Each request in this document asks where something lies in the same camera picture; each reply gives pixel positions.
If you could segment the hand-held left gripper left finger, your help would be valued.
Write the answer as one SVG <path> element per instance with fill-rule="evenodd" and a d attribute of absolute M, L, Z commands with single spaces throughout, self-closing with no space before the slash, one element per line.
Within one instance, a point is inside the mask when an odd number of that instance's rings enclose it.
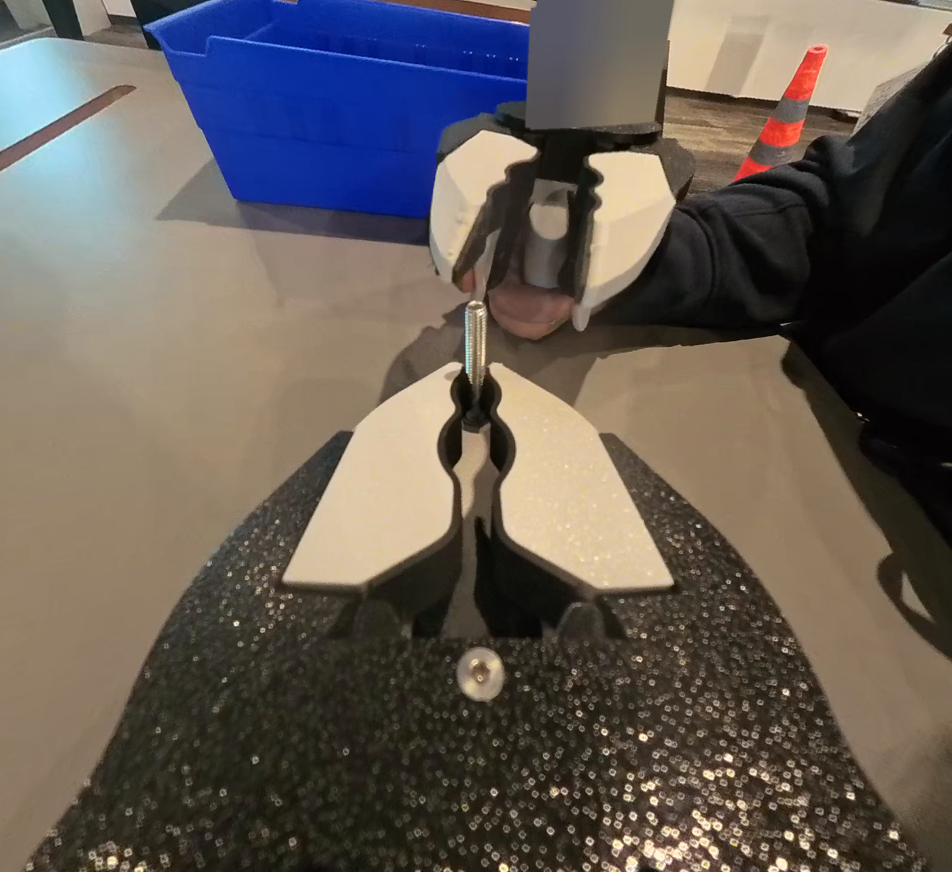
<path fill-rule="evenodd" d="M 462 365 L 448 363 L 353 430 L 283 576 L 347 597 L 450 597 L 462 565 Z"/>

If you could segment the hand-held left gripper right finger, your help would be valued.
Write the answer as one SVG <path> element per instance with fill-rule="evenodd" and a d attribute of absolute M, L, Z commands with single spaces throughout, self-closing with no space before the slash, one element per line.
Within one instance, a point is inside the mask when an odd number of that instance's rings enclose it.
<path fill-rule="evenodd" d="M 582 597 L 671 590 L 672 574 L 596 427 L 501 363 L 489 366 L 486 392 L 503 544 Z"/>

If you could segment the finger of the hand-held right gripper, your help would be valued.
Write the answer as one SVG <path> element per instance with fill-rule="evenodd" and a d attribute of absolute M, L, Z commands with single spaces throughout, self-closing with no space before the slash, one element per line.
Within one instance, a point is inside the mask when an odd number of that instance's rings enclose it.
<path fill-rule="evenodd" d="M 485 286 L 511 208 L 526 207 L 539 148 L 500 131 L 480 130 L 438 164 L 429 213 L 429 249 L 444 283 L 472 273 Z"/>
<path fill-rule="evenodd" d="M 674 208 L 659 154 L 601 152 L 585 158 L 571 227 L 575 330 L 586 330 L 593 314 L 637 280 Z"/>

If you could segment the silver bolt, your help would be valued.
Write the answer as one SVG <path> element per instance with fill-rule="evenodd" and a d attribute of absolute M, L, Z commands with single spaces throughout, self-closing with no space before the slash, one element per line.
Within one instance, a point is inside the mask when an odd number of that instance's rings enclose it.
<path fill-rule="evenodd" d="M 485 425 L 482 393 L 486 378 L 486 329 L 488 312 L 484 302 L 471 300 L 464 310 L 464 359 L 460 394 L 463 398 L 462 425 L 470 433 Z"/>

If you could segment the blue plastic bin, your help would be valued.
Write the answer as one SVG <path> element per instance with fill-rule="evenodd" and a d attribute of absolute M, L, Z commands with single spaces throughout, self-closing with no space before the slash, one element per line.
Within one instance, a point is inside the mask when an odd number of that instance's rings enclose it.
<path fill-rule="evenodd" d="M 208 0 L 146 29 L 248 202 L 423 219 L 443 131 L 527 92 L 519 22 L 380 0 Z"/>

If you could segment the person's right hand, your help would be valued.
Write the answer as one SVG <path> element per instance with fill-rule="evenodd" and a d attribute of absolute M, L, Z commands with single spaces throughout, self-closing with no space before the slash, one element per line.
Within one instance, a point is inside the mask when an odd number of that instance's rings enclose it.
<path fill-rule="evenodd" d="M 507 334 L 538 341 L 571 320 L 574 298 L 557 288 L 507 278 L 488 290 L 486 303 L 496 325 Z"/>

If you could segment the orange traffic cone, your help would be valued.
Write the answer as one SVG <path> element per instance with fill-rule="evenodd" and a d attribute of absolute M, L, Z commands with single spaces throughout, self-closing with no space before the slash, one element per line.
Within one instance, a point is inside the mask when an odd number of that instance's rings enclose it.
<path fill-rule="evenodd" d="M 734 176 L 735 182 L 789 160 L 794 146 L 801 139 L 827 53 L 827 45 L 813 45 L 806 50 L 779 103 Z"/>

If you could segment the person's torso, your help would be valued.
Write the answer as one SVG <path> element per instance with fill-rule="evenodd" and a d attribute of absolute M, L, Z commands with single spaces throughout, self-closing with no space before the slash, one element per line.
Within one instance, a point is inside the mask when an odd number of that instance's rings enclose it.
<path fill-rule="evenodd" d="M 863 453 L 951 533 L 950 47 L 845 142 L 807 157 L 827 214 L 807 239 L 800 338 L 863 417 Z"/>

